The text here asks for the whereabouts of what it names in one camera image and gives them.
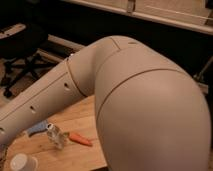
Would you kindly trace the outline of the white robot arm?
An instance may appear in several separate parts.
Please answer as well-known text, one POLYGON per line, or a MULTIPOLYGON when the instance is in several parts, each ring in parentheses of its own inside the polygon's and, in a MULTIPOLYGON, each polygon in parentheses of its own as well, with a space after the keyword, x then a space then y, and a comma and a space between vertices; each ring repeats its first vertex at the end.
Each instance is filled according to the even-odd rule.
POLYGON ((88 96, 110 171, 208 171, 211 121, 202 90, 176 63, 126 36, 84 47, 0 108, 0 153, 88 96))

